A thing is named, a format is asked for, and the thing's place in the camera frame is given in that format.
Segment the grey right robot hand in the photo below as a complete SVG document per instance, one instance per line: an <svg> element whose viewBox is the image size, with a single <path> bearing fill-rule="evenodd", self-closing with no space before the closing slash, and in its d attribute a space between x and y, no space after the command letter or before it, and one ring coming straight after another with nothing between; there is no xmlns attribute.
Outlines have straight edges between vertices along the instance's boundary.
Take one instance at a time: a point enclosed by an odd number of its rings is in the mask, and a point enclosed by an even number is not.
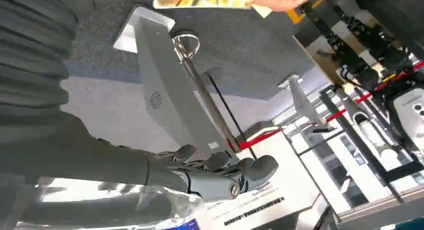
<svg viewBox="0 0 424 230"><path fill-rule="evenodd" d="M150 152L114 146L91 136L74 115L55 109L0 109L0 170L35 185L39 178L66 178L149 187L195 194L204 200L230 200L261 187L278 169L272 156L245 159L217 171L198 170ZM135 210L137 196L76 203L43 203L40 189L23 196L11 185L1 187L0 221L9 217L41 224L147 221L158 213Z"/></svg>

